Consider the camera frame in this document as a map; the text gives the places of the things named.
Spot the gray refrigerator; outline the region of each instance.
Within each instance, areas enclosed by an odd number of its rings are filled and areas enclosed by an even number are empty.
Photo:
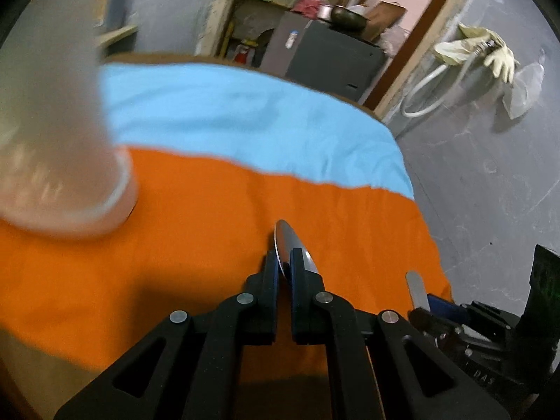
[[[358,101],[385,61],[379,47],[326,22],[287,12],[274,30],[260,69]]]

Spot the hose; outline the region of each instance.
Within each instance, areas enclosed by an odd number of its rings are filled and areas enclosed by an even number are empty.
[[[449,96],[449,94],[451,92],[453,92],[455,87],[457,85],[459,85],[459,82],[461,82],[463,80],[463,78],[465,77],[465,75],[466,75],[467,71],[469,70],[471,64],[474,62],[474,60],[477,59],[477,57],[482,52],[484,52],[484,49],[482,47],[479,47],[479,48],[475,49],[474,52],[472,52],[472,54],[469,55],[466,62],[463,64],[463,67],[461,68],[461,71],[458,74],[456,80],[453,82],[453,85],[450,86],[449,89],[443,94],[443,96],[440,97],[438,100],[436,100],[436,102],[430,104],[428,107],[426,107],[424,109],[421,109],[421,110],[418,110],[418,111],[415,111],[415,112],[407,112],[405,109],[408,107],[411,99],[416,95],[416,93],[418,93],[428,83],[430,83],[436,77],[439,77],[441,74],[443,74],[449,68],[449,65],[446,64],[446,63],[442,64],[441,66],[438,66],[434,71],[429,73],[420,82],[418,82],[418,84],[416,84],[416,86],[405,96],[405,98],[403,99],[403,101],[400,105],[401,113],[405,117],[416,118],[416,117],[422,117],[422,116],[426,115],[427,113],[430,113],[433,110],[437,109],[440,105],[442,105],[445,102],[445,99],[447,98],[447,96]]]

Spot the blue fabric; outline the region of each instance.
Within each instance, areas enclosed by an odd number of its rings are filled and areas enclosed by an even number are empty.
[[[109,64],[101,72],[117,143],[413,197],[387,128],[329,95],[259,72],[201,63]]]

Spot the orange cloth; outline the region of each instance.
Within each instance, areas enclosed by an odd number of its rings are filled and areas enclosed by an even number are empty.
[[[449,298],[436,246],[405,197],[209,158],[140,149],[131,155],[139,199],[112,234],[56,241],[0,222],[0,325],[45,352],[103,369],[170,312],[214,309],[259,269],[280,218],[313,253],[326,289],[356,308],[406,315],[411,269],[428,292]],[[282,302],[281,342],[273,350],[249,349],[246,380],[324,366],[321,349],[287,342]],[[267,366],[261,355],[276,357]]]

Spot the silver rivet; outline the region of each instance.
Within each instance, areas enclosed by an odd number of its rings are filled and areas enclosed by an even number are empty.
[[[181,324],[182,322],[187,320],[187,317],[189,315],[187,313],[185,313],[185,311],[173,311],[170,315],[169,315],[169,320],[171,322],[173,322],[174,324]]]
[[[399,315],[395,313],[395,311],[384,311],[381,317],[383,321],[387,322],[388,324],[395,324],[399,321]]]
[[[253,297],[253,294],[250,294],[248,292],[240,293],[237,296],[237,303],[240,303],[242,305],[253,303],[253,300],[255,300],[255,297]]]
[[[331,303],[332,300],[334,299],[333,295],[330,292],[319,292],[316,296],[315,299],[319,302],[319,303]]]

